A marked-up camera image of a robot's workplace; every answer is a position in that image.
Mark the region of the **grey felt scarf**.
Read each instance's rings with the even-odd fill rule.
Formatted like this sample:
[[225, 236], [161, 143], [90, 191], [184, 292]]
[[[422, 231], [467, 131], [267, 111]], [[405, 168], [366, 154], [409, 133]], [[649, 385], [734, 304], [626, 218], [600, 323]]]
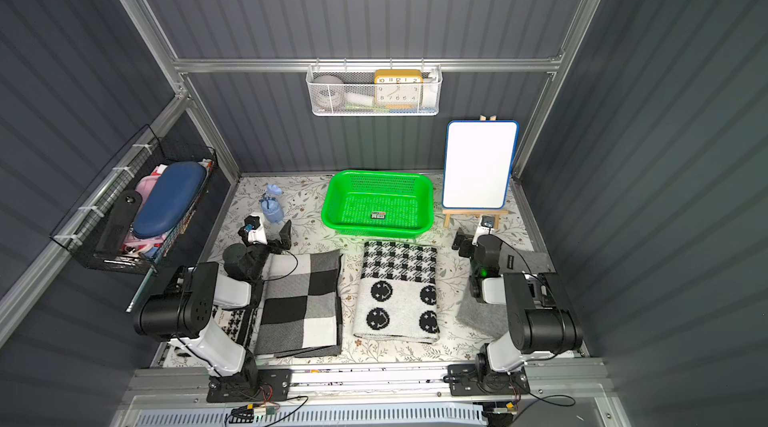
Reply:
[[[544, 252], [520, 251], [522, 260], [516, 260], [515, 266], [533, 273], [553, 272], [554, 267], [548, 254]], [[484, 338], [496, 340], [508, 332], [507, 306], [505, 304], [504, 283], [501, 278], [491, 280], [493, 303], [487, 303], [482, 291], [478, 291], [479, 281], [469, 277], [467, 286], [456, 314], [457, 321], [465, 327], [477, 331]]]

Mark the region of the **black grey checkered scarf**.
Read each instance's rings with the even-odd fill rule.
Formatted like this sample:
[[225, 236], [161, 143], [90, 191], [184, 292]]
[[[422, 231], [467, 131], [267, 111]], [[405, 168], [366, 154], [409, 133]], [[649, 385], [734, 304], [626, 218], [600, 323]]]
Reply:
[[257, 355], [315, 358], [341, 353], [341, 267], [338, 250], [271, 257], [256, 333]]

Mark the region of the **black white houndstooth scarf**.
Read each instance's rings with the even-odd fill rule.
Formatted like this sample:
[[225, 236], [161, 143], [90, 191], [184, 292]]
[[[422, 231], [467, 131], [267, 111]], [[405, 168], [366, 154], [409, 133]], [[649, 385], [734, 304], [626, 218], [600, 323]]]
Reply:
[[257, 307], [235, 310], [215, 307], [212, 313], [212, 319], [221, 327], [222, 331], [236, 344], [247, 350], [253, 350], [257, 317]]

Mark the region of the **smiley face knitted scarf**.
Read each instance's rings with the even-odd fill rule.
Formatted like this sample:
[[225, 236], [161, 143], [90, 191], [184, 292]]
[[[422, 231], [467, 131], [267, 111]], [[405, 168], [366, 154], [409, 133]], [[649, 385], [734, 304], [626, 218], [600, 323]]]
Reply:
[[367, 242], [353, 335], [377, 341], [437, 342], [437, 260], [434, 247]]

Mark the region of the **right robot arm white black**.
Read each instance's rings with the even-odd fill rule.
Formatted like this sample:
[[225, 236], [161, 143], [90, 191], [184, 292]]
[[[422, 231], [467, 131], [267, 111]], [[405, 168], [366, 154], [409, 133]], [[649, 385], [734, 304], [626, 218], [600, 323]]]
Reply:
[[470, 261], [463, 322], [500, 333], [476, 356], [478, 379], [581, 347], [583, 329], [547, 254], [519, 250], [489, 230], [470, 235], [459, 229], [452, 249]]

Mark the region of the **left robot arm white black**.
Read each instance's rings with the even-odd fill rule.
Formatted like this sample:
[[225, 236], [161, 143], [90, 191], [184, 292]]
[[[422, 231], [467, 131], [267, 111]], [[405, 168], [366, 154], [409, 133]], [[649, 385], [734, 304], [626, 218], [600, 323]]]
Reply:
[[132, 310], [134, 330], [143, 336], [182, 348], [203, 361], [212, 379], [254, 387], [258, 368], [253, 353], [228, 337], [213, 318], [215, 307], [253, 312], [264, 292], [264, 267], [269, 256], [291, 248], [292, 222], [279, 237], [246, 246], [231, 262], [229, 277], [216, 262], [165, 268], [148, 279], [144, 300]]

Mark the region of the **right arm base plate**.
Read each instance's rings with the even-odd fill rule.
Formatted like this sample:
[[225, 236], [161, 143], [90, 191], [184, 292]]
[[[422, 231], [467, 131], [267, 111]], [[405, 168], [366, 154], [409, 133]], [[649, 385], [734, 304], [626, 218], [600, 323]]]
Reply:
[[518, 397], [530, 393], [527, 377], [523, 370], [511, 373], [494, 371], [478, 372], [475, 365], [450, 364], [443, 381], [449, 385], [454, 397], [505, 396]]

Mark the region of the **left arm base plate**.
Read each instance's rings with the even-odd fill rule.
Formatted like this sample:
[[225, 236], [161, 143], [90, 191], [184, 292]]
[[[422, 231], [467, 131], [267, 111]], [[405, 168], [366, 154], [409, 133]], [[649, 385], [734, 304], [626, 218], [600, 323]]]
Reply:
[[208, 403], [281, 402], [288, 398], [292, 371], [263, 369], [255, 376], [248, 372], [228, 377], [211, 376], [208, 382]]

